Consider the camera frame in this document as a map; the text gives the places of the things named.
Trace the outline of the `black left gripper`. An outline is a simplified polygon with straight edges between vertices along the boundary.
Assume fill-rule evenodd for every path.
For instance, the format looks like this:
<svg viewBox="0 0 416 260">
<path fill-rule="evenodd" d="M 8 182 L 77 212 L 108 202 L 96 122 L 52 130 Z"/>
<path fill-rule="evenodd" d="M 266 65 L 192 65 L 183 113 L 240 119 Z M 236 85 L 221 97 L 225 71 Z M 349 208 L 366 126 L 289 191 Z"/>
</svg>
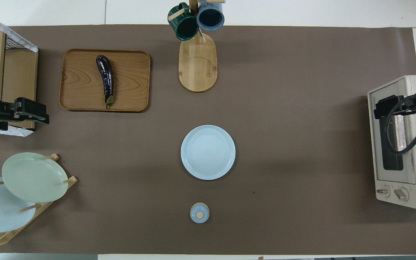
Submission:
<svg viewBox="0 0 416 260">
<path fill-rule="evenodd" d="M 30 121 L 30 116 L 24 114 L 30 113 L 30 109 L 39 123 L 48 125 L 50 123 L 50 118 L 47 113 L 46 105 L 41 103 L 31 105 L 32 102 L 31 99 L 20 97 L 19 102 L 7 103 L 5 109 L 0 110 L 0 130 L 8 130 L 8 122 L 21 123 Z"/>
</svg>

